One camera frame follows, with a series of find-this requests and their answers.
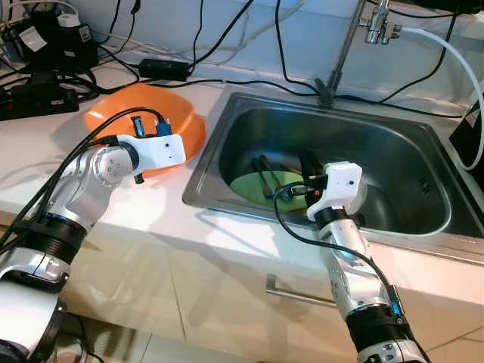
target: robotic arm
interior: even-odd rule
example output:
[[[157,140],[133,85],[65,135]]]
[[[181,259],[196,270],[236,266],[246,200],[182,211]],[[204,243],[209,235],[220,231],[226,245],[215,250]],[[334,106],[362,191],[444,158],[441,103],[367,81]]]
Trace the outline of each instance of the robotic arm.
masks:
[[[141,172],[183,163],[180,135],[167,124],[156,135],[144,134],[140,117],[132,117],[137,138],[118,135],[116,146],[92,147],[64,171],[37,222],[21,222],[28,231],[20,245],[0,255],[0,361],[46,360],[67,313],[59,292],[84,237],[106,211],[110,195],[128,175],[143,182]]]
[[[307,211],[308,218],[320,228],[318,237],[370,259],[368,242],[344,209],[357,195],[361,167],[330,163],[324,174],[323,178],[311,177],[311,185],[321,180],[321,186],[326,186],[315,189],[321,198]],[[331,292],[358,351],[358,363],[430,363],[415,341],[396,289],[354,254],[329,248],[322,248],[321,254]]]
[[[50,356],[67,313],[58,295],[70,264],[119,183],[128,175],[141,183],[144,170],[185,161],[182,138],[172,135],[168,124],[157,124],[156,135],[145,135],[141,118],[132,121],[137,137],[118,135],[107,146],[85,149],[64,170],[39,217],[14,225],[21,242],[0,253],[2,363],[38,363]],[[311,193],[304,192],[307,216],[318,224],[320,240],[347,249],[322,248],[321,253],[358,363],[430,363],[395,288],[370,261],[368,242],[346,214],[344,206],[356,197],[360,178],[359,166],[331,163],[314,168],[306,178]]]

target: countertop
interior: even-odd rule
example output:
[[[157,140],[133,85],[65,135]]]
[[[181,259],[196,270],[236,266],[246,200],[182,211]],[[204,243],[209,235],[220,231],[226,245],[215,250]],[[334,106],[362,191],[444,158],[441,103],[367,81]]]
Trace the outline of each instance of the countertop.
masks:
[[[210,113],[220,108],[230,92],[274,98],[281,94],[268,88],[228,85],[191,85],[173,91],[187,98],[194,104],[195,112],[206,117],[209,134],[216,124],[216,115]],[[297,96],[294,100],[314,102]],[[9,224],[66,153],[86,135],[82,113],[97,101],[82,104],[78,113],[0,122],[0,224]],[[444,144],[455,127],[452,120],[387,107],[338,101],[336,108],[427,122]],[[127,178],[113,192],[108,211],[92,233],[106,238],[129,234],[140,244],[162,244],[200,253],[209,248],[228,261],[272,259],[324,270],[319,247],[294,240],[274,222],[184,204],[182,194],[198,160],[196,157],[177,169],[150,176],[142,185],[134,185]],[[475,191],[475,195],[482,204],[482,193]],[[302,228],[297,231],[308,233]],[[388,279],[399,287],[484,306],[482,266],[375,243],[371,243],[371,253]]]

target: cabinet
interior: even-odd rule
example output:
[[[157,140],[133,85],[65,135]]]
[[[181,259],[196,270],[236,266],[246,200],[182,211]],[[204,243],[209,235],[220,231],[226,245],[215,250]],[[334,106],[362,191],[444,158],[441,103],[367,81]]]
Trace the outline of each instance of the cabinet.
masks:
[[[170,250],[169,261],[189,343],[260,361],[354,363],[357,353],[336,309],[265,292],[267,275],[274,274],[279,288],[331,299],[325,272],[256,257],[251,264],[229,262],[215,250]],[[482,306],[412,290],[400,294],[425,349],[484,322]]]
[[[475,340],[459,339],[429,352],[432,363],[482,363],[484,343]]]
[[[183,340],[166,249],[140,244],[138,233],[98,225],[74,259],[61,297],[75,314]]]

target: stainless steel sink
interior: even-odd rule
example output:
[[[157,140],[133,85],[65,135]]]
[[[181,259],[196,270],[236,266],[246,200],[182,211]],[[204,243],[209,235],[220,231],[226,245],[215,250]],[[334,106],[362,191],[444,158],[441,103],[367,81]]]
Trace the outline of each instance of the stainless steel sink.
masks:
[[[368,196],[355,218],[369,239],[481,262],[482,213],[432,128],[423,123],[236,93],[220,116],[184,201],[275,219],[271,208],[243,199],[229,185],[253,172],[253,157],[266,155],[274,169],[282,170],[281,164],[300,169],[298,155],[305,151],[321,164],[348,160],[363,168]],[[309,223],[296,213],[287,213],[286,219]],[[456,235],[472,243],[458,242]]]

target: power adapter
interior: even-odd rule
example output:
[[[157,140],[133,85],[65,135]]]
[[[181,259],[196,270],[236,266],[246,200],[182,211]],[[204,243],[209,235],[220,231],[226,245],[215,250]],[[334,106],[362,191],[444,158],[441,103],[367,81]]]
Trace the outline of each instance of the power adapter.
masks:
[[[186,62],[145,58],[139,64],[138,70],[141,77],[186,81],[190,76],[189,66]]]

